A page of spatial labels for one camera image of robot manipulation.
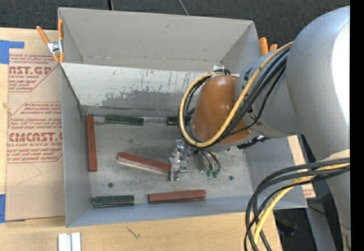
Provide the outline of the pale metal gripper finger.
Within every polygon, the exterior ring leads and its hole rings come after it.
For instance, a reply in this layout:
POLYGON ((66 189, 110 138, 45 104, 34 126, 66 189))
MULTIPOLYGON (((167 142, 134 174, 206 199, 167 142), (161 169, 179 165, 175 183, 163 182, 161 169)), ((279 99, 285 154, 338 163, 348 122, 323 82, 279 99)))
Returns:
POLYGON ((170 166, 169 180, 174 182, 179 179, 180 174, 188 172, 187 161, 173 161, 170 166))
POLYGON ((182 139, 175 141, 175 147, 170 156, 171 161, 185 161, 187 159, 188 146, 182 139))

